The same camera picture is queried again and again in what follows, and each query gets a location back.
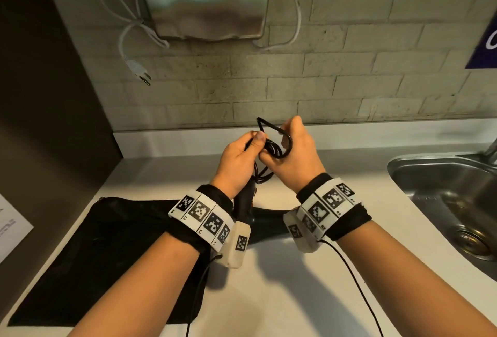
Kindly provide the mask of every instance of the sign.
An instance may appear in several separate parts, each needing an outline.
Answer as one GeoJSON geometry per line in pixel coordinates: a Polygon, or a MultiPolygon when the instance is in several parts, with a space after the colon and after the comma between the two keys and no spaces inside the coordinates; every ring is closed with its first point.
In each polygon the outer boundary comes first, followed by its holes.
{"type": "Polygon", "coordinates": [[[467,69],[497,68],[497,14],[490,22],[480,43],[471,56],[467,69]]]}
{"type": "Polygon", "coordinates": [[[33,226],[0,194],[0,262],[32,228],[33,226]]]}

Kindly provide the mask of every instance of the black wire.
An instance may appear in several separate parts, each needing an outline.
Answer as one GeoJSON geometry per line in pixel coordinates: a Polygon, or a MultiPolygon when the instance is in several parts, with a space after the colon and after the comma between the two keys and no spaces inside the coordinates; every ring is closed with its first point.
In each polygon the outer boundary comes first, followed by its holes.
{"type": "MultiPolygon", "coordinates": [[[[279,126],[273,125],[270,122],[268,122],[260,117],[257,118],[257,124],[259,125],[259,129],[261,132],[264,131],[264,127],[262,126],[264,124],[265,126],[268,126],[272,129],[276,130],[278,133],[282,134],[283,136],[285,136],[287,138],[288,148],[285,150],[285,152],[283,152],[281,150],[281,147],[278,146],[278,144],[276,142],[270,140],[269,138],[266,139],[266,143],[264,144],[264,148],[267,150],[267,152],[269,152],[269,154],[272,157],[274,157],[276,159],[286,158],[288,156],[288,154],[292,151],[292,145],[293,145],[292,137],[290,137],[289,133],[287,133],[285,130],[283,130],[279,126]]],[[[251,141],[252,140],[250,140],[247,143],[245,150],[247,147],[249,147],[251,141]]],[[[268,168],[265,167],[261,172],[259,172],[258,168],[257,168],[257,163],[254,162],[253,163],[254,175],[252,176],[252,180],[254,180],[256,184],[262,184],[262,183],[268,181],[271,177],[273,177],[274,173],[271,172],[271,173],[268,173],[267,175],[264,175],[267,170],[268,170],[268,168]]]]}
{"type": "Polygon", "coordinates": [[[378,330],[380,331],[380,335],[381,337],[383,337],[383,332],[381,331],[381,327],[380,327],[380,323],[378,322],[378,319],[376,318],[376,315],[374,314],[373,312],[373,309],[371,308],[371,306],[369,305],[366,297],[364,296],[364,293],[362,292],[361,290],[361,286],[359,286],[359,283],[357,282],[357,279],[355,278],[355,275],[354,273],[352,272],[352,269],[350,268],[350,266],[347,264],[347,261],[345,260],[345,258],[341,255],[341,253],[339,252],[339,250],[337,250],[333,244],[331,243],[328,243],[326,240],[319,240],[320,243],[325,243],[325,244],[328,244],[330,247],[332,247],[334,249],[334,251],[340,256],[340,258],[342,259],[343,263],[345,264],[345,266],[347,267],[348,271],[350,272],[350,275],[352,276],[352,278],[354,279],[354,282],[355,282],[355,285],[357,286],[357,288],[359,289],[359,292],[361,293],[362,295],[362,298],[364,299],[364,302],[366,302],[366,306],[368,306],[369,310],[371,311],[371,315],[373,315],[374,317],[374,321],[376,322],[376,326],[378,327],[378,330]]]}
{"type": "Polygon", "coordinates": [[[209,267],[211,266],[211,264],[215,260],[220,259],[221,257],[223,257],[223,255],[219,254],[219,255],[214,256],[213,258],[210,259],[209,263],[205,267],[204,272],[202,273],[202,276],[200,277],[200,281],[198,281],[197,289],[195,290],[195,295],[193,296],[193,304],[191,306],[190,317],[188,318],[188,325],[186,326],[186,335],[185,335],[185,337],[188,337],[188,334],[190,333],[190,324],[193,321],[192,320],[193,319],[193,311],[195,310],[195,303],[197,301],[198,292],[200,291],[200,286],[202,285],[202,280],[204,279],[205,275],[207,274],[207,271],[209,270],[209,267]]]}

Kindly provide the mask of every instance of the white paper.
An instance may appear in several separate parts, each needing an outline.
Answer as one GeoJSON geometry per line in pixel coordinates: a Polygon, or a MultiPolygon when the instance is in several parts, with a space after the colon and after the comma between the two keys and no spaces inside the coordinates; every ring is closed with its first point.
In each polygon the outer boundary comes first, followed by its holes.
{"type": "Polygon", "coordinates": [[[33,226],[0,194],[0,262],[21,242],[33,226]]]}

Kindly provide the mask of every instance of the backsplash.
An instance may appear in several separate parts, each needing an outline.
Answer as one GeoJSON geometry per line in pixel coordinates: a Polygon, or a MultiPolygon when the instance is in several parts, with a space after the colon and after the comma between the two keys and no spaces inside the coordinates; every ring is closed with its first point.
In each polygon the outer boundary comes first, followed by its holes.
{"type": "MultiPolygon", "coordinates": [[[[265,54],[246,41],[165,50],[134,29],[125,51],[151,87],[122,63],[123,24],[99,0],[55,3],[114,131],[497,116],[497,70],[464,69],[497,0],[300,0],[298,40],[265,54]]],[[[294,24],[293,0],[269,0],[260,44],[294,24]]]]}

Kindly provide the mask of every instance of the stainless steel sink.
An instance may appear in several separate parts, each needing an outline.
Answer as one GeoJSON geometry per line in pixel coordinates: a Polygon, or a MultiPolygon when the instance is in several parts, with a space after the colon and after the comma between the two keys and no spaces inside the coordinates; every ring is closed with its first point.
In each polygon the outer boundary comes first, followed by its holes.
{"type": "Polygon", "coordinates": [[[388,172],[452,246],[497,281],[497,168],[425,157],[395,159],[388,172]]]}

